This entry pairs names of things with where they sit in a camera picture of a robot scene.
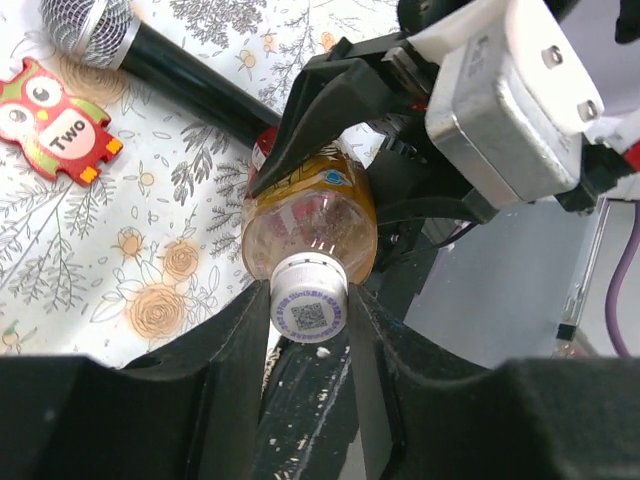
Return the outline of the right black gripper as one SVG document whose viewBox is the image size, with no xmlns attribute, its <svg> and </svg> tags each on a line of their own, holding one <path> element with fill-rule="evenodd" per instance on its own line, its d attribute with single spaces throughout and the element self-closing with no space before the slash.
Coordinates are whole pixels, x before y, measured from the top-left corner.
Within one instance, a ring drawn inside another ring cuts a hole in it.
<svg viewBox="0 0 640 480">
<path fill-rule="evenodd" d="M 498 213 L 429 139 L 425 116 L 439 67 L 400 34 L 341 38 L 296 77 L 273 147 L 249 183 L 253 197 L 355 125 L 384 139 L 367 167 L 378 223 L 376 272 L 429 252 L 427 218 L 486 224 Z"/>
</svg>

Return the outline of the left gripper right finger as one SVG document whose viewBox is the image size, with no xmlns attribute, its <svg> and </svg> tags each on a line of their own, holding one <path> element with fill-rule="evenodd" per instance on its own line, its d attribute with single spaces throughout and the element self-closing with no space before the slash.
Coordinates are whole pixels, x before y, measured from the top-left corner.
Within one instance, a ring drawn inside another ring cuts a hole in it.
<svg viewBox="0 0 640 480">
<path fill-rule="evenodd" d="M 349 288 L 370 479 L 635 479 L 639 363 L 519 359 L 485 369 Z"/>
</svg>

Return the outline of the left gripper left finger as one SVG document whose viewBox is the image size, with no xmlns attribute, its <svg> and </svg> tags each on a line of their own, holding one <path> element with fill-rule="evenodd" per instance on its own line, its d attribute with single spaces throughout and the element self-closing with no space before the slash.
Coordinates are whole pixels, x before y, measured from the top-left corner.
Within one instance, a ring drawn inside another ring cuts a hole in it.
<svg viewBox="0 0 640 480">
<path fill-rule="evenodd" d="M 80 355 L 1 360 L 5 479 L 246 479 L 269 286 L 121 369 Z"/>
</svg>

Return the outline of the brown tea bottle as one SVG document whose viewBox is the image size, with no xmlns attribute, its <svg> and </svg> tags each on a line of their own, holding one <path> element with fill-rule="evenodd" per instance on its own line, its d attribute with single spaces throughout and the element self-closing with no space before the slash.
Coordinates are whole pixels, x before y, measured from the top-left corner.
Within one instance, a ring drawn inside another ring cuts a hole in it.
<svg viewBox="0 0 640 480">
<path fill-rule="evenodd" d="M 363 164 L 338 138 L 260 195 L 243 200 L 241 250 L 255 279 L 286 257 L 317 250 L 363 283 L 378 247 L 374 201 Z"/>
</svg>

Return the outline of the white tea bottle cap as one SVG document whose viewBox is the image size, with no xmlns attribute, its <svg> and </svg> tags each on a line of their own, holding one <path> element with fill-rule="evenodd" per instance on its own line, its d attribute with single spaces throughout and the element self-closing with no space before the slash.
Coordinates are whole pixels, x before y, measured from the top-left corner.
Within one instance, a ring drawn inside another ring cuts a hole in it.
<svg viewBox="0 0 640 480">
<path fill-rule="evenodd" d="M 342 265 L 317 251 L 282 260 L 270 279 L 270 318 L 285 338 L 320 343 L 339 334 L 348 313 L 348 279 Z"/>
</svg>

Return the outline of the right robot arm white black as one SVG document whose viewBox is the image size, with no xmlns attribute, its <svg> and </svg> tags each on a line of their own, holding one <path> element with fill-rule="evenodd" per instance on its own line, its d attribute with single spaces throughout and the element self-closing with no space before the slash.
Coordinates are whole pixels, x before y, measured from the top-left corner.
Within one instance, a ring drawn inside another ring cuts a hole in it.
<svg viewBox="0 0 640 480">
<path fill-rule="evenodd" d="M 266 198 L 361 123 L 388 142 L 368 175 L 380 224 L 476 225 L 547 197 L 591 209 L 639 170 L 639 146 L 586 142 L 596 85 L 561 29 L 570 1 L 402 1 L 397 32 L 341 39 L 296 77 L 249 193 Z"/>
</svg>

